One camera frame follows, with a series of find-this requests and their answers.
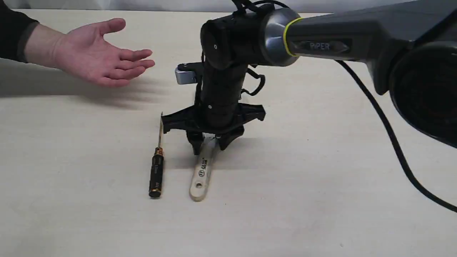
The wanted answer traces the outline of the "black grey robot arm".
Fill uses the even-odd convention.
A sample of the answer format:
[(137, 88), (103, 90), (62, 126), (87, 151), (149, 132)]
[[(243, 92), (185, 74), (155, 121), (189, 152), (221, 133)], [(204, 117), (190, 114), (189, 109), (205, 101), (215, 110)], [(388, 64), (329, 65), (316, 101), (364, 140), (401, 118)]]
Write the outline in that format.
[(303, 18), (277, 1), (235, 0), (237, 10), (206, 21), (201, 61), (176, 68), (179, 84), (196, 83), (194, 104), (162, 117), (164, 133), (184, 130), (199, 154), (204, 133), (220, 148), (263, 120), (261, 105), (240, 104), (249, 66), (287, 67), (299, 57), (365, 63), (375, 91), (389, 92), (416, 130), (456, 147), (456, 1), (415, 0)]

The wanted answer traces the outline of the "person's bare hand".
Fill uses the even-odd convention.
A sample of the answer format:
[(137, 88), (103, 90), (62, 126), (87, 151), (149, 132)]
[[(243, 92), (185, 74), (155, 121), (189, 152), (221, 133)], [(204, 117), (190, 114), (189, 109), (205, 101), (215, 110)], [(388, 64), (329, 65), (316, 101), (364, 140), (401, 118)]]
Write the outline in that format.
[(52, 52), (53, 67), (97, 86), (127, 86), (155, 62), (150, 49), (121, 49), (104, 38), (125, 27), (124, 19), (113, 18), (60, 36)]

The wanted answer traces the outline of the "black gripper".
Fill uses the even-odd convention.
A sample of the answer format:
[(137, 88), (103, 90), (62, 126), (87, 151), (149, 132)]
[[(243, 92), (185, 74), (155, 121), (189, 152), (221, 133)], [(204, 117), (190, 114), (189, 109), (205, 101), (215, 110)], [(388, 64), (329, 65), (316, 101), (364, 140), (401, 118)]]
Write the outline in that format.
[(244, 134), (243, 125), (264, 120), (266, 111), (261, 105), (241, 103), (243, 93), (254, 96), (266, 83), (266, 77), (247, 65), (217, 70), (207, 63), (201, 83), (196, 84), (193, 105), (173, 114), (162, 116), (163, 133), (186, 131), (193, 155), (199, 156), (204, 134), (216, 135), (220, 150), (225, 150)]

